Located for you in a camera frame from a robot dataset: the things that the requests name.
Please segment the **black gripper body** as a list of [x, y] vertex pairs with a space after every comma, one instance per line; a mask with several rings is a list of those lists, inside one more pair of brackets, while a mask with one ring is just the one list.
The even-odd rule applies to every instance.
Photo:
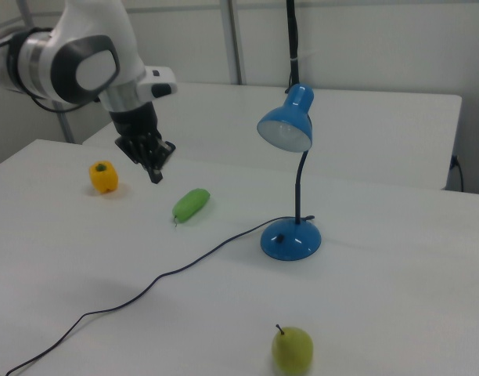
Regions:
[[151, 134], [161, 137], [157, 129], [157, 114], [152, 103], [145, 103], [134, 110], [110, 112], [111, 120], [120, 136], [136, 137]]

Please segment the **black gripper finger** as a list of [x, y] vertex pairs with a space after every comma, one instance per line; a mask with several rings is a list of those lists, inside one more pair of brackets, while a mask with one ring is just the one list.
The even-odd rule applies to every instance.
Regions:
[[120, 136], [115, 140], [115, 144], [134, 164], [140, 164], [145, 169], [152, 183], [156, 182], [156, 168], [144, 137]]
[[151, 146], [151, 182], [159, 183], [163, 179], [162, 168], [176, 150], [175, 144], [154, 136]]

